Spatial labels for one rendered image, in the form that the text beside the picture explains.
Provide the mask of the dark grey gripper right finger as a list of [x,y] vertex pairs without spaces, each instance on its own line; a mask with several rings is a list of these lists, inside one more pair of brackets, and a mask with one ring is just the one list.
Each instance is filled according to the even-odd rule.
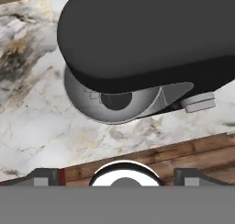
[[229,185],[229,183],[209,177],[196,168],[176,168],[173,184],[178,186]]

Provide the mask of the round white and black object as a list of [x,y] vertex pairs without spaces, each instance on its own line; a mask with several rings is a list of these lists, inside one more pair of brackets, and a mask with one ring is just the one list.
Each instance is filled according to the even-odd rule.
[[140,162],[117,160],[95,171],[90,186],[161,186],[157,173]]

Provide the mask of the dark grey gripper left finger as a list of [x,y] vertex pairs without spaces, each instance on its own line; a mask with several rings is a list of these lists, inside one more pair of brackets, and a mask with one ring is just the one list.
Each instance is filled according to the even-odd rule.
[[4,181],[4,185],[16,186],[57,186],[59,184],[59,170],[51,168],[37,168],[26,176]]

